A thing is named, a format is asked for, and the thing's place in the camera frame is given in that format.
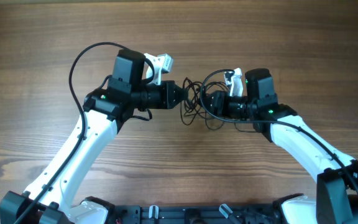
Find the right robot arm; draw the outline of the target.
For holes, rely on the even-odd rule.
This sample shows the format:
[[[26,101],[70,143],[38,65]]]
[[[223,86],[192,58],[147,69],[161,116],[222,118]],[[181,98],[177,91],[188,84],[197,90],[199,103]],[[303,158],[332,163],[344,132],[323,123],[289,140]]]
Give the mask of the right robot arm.
[[[252,124],[286,150],[316,182],[316,197],[295,194],[274,202],[281,223],[358,223],[358,160],[316,134],[291,107],[280,104],[266,68],[222,69],[227,91],[200,86],[199,104],[225,123]]]

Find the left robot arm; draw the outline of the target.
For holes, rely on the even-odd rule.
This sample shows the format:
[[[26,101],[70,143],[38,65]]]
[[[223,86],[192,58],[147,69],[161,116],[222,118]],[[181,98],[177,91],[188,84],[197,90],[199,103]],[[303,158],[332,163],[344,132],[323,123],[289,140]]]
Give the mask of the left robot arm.
[[[134,110],[174,108],[187,92],[162,75],[169,54],[119,51],[113,73],[80,106],[75,129],[46,169],[21,194],[9,191],[0,203],[1,223],[109,223],[114,205],[95,197],[72,202],[101,151],[114,140]]]

